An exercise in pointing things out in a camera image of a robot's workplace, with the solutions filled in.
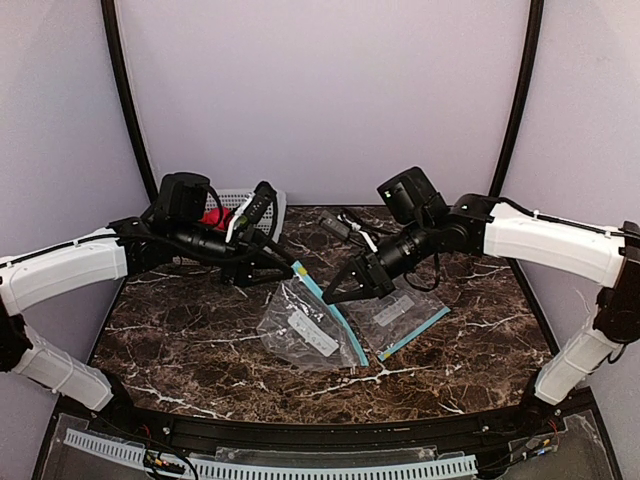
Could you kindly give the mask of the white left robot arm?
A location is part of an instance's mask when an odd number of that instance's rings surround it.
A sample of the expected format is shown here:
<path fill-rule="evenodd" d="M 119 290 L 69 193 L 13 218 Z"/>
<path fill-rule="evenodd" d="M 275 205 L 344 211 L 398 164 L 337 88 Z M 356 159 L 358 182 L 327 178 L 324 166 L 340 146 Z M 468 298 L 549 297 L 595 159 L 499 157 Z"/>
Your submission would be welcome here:
<path fill-rule="evenodd" d="M 22 375 L 96 414 L 132 401 L 115 375 L 51 344 L 24 320 L 32 306 L 81 288 L 147 273 L 177 258 L 219 269 L 238 288 L 287 280 L 293 257 L 277 239 L 286 200 L 260 182 L 237 206 L 225 207 L 210 180 L 178 172 L 163 177 L 140 216 L 83 237 L 1 260 L 1 370 Z"/>

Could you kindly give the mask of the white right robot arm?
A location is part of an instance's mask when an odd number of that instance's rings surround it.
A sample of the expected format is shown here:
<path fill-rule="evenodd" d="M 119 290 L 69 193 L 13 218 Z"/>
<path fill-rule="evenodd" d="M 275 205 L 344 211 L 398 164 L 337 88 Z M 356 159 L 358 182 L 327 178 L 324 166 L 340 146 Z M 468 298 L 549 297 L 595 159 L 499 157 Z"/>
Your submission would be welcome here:
<path fill-rule="evenodd" d="M 466 194 L 449 206 L 411 167 L 377 189 L 402 230 L 353 257 L 322 298 L 382 299 L 427 258 L 464 253 L 532 262 L 593 281 L 597 309 L 533 381 L 538 402 L 560 404 L 616 350 L 639 339 L 639 227 L 594 226 L 527 210 L 505 197 Z"/>

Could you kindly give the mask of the clear zip bag blue zipper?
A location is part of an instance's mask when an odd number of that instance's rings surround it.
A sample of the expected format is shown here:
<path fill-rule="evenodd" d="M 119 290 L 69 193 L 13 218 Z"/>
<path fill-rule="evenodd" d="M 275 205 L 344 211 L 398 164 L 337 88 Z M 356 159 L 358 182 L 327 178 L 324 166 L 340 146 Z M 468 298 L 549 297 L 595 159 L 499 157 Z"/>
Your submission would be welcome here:
<path fill-rule="evenodd" d="M 382 299 L 348 302 L 343 309 L 380 361 L 398 353 L 450 312 L 433 293 L 408 286 L 399 286 Z"/>

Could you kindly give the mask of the white perforated plastic basket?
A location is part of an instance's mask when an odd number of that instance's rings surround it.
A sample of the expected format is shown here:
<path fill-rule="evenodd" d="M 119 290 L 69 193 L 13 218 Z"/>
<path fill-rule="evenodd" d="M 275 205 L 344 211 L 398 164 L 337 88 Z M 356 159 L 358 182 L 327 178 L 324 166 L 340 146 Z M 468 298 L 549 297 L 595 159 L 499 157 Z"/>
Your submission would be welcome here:
<path fill-rule="evenodd" d="M 286 196 L 266 182 L 255 189 L 212 189 L 201 219 L 171 232 L 177 254 L 218 267 L 271 257 L 279 248 Z"/>

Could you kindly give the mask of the red toy apple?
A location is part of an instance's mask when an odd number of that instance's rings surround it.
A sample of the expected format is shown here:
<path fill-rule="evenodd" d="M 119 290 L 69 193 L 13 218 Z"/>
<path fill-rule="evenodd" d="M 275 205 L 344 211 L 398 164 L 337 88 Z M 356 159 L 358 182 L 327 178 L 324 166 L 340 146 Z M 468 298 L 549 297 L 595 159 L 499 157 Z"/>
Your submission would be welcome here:
<path fill-rule="evenodd" d="M 216 230 L 226 231 L 233 217 L 233 211 L 226 207 L 216 208 L 205 212 L 200 222 L 204 225 L 214 227 Z"/>

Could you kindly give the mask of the black front frame rail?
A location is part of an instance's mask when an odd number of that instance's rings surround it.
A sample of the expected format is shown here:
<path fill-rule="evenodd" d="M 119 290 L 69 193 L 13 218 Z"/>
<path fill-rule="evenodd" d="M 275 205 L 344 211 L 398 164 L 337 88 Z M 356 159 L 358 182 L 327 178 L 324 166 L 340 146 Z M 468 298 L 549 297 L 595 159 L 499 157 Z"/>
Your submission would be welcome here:
<path fill-rule="evenodd" d="M 220 447 L 355 452 L 434 445 L 441 451 L 487 450 L 548 429 L 518 407 L 418 421 L 327 425 L 213 420 L 133 407 L 122 419 L 95 414 L 90 426 L 198 453 Z"/>

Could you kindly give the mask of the left black frame post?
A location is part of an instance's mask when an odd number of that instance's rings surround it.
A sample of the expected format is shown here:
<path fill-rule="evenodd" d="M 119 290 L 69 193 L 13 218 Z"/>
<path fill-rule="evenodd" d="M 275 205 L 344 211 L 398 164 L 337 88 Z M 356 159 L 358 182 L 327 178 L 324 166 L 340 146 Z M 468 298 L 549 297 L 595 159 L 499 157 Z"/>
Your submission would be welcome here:
<path fill-rule="evenodd" d="M 152 171 L 130 84 L 117 5 L 114 0 L 101 0 L 100 8 L 113 78 L 135 164 L 146 196 L 150 202 L 153 202 L 158 197 L 159 189 Z"/>

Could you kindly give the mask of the black frame post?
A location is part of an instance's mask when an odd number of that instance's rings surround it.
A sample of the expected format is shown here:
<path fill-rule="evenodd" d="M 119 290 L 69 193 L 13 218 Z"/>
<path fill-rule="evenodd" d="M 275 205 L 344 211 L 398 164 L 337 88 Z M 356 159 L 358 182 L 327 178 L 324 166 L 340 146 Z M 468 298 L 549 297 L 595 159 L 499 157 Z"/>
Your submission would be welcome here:
<path fill-rule="evenodd" d="M 159 189 L 152 171 L 130 84 L 117 5 L 114 0 L 101 0 L 100 8 L 113 78 L 135 164 L 146 196 L 150 202 L 153 202 L 158 197 Z"/>
<path fill-rule="evenodd" d="M 509 117 L 488 195 L 501 195 L 513 158 L 533 77 L 544 15 L 544 0 L 531 0 L 518 76 Z"/>

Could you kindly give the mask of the right black frame post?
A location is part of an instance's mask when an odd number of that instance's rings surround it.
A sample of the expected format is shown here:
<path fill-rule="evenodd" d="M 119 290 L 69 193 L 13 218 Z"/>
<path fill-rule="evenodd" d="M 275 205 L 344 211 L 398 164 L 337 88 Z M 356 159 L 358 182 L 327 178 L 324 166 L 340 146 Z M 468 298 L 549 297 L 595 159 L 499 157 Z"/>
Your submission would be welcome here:
<path fill-rule="evenodd" d="M 544 0 L 531 0 L 518 76 L 509 117 L 488 195 L 501 195 L 513 158 L 533 77 L 544 15 Z"/>

